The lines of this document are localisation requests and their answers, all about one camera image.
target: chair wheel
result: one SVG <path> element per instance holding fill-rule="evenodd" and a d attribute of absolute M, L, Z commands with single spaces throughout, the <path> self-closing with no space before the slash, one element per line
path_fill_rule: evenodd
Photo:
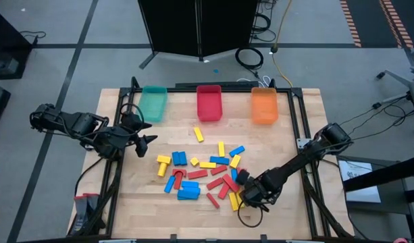
<path fill-rule="evenodd" d="M 372 105 L 372 107 L 374 108 L 374 109 L 377 109 L 377 108 L 379 108 L 379 107 L 381 107 L 382 105 L 381 105 L 381 103 L 374 103 L 373 105 Z"/>
<path fill-rule="evenodd" d="M 383 78 L 385 76 L 385 73 L 384 72 L 380 72 L 377 76 L 376 76 L 376 78 L 378 79 L 378 80 L 380 80 L 381 78 Z"/>

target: plastic bin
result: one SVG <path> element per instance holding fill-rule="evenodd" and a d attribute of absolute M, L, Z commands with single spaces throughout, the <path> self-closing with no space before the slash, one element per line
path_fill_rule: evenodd
<path fill-rule="evenodd" d="M 161 122 L 167 101 L 167 88 L 146 86 L 142 89 L 139 108 L 146 122 Z"/>
<path fill-rule="evenodd" d="M 255 124 L 273 124 L 279 118 L 275 88 L 252 88 L 252 120 Z"/>
<path fill-rule="evenodd" d="M 222 88 L 220 85 L 200 85 L 196 88 L 198 118 L 201 122 L 216 122 L 222 118 Z"/>

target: wooden tabletop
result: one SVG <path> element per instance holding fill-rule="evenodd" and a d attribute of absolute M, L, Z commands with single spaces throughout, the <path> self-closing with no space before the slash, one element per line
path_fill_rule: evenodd
<path fill-rule="evenodd" d="M 109 117 L 110 124 L 113 123 L 118 93 L 118 89 L 101 91 L 97 114 Z M 318 89 L 303 89 L 303 93 L 311 134 L 314 135 L 327 124 L 324 105 Z M 136 94 L 135 103 L 139 102 L 139 98 L 140 94 Z M 302 133 L 298 101 L 294 101 Z M 224 142 L 227 157 L 232 149 L 243 145 L 246 151 L 241 154 L 239 167 L 247 169 L 254 177 L 266 169 L 285 164 L 296 155 L 285 94 L 278 94 L 279 119 L 271 126 L 252 123 L 250 93 L 224 92 L 222 103 L 224 114 L 220 121 L 200 123 L 197 119 L 196 93 L 168 93 L 163 121 L 143 130 L 145 134 L 159 136 L 149 144 L 145 157 L 138 158 L 134 146 L 126 149 L 112 238 L 169 238 L 170 234 L 177 234 L 181 239 L 259 239 L 260 234 L 267 234 L 272 240 L 311 239 L 300 173 L 289 177 L 277 203 L 269 207 L 270 212 L 264 213 L 262 224 L 256 228 L 247 228 L 239 222 L 228 197 L 225 200 L 217 198 L 220 186 L 209 191 L 220 204 L 220 209 L 216 209 L 205 196 L 208 192 L 206 184 L 224 173 L 215 176 L 209 173 L 208 177 L 195 180 L 200 182 L 199 200 L 177 200 L 175 190 L 170 194 L 163 191 L 174 166 L 168 167 L 164 178 L 157 176 L 158 155 L 171 156 L 174 151 L 186 151 L 188 160 L 197 157 L 200 161 L 208 161 L 210 156 L 218 156 L 219 141 Z M 194 126 L 201 128 L 204 142 L 198 143 Z M 96 152 L 87 153 L 83 169 L 97 158 Z M 326 159 L 336 161 L 334 157 Z M 83 177 L 78 194 L 100 192 L 104 167 L 105 163 L 99 164 Z M 195 171 L 199 168 L 188 162 L 185 169 Z M 343 228 L 353 234 L 337 167 L 321 163 L 319 176 L 327 208 Z M 322 235 L 315 203 L 313 208 L 318 234 Z M 103 214 L 105 221 L 107 214 L 108 208 Z M 249 224 L 256 223 L 260 217 L 259 209 L 253 208 L 243 208 L 240 214 Z"/>

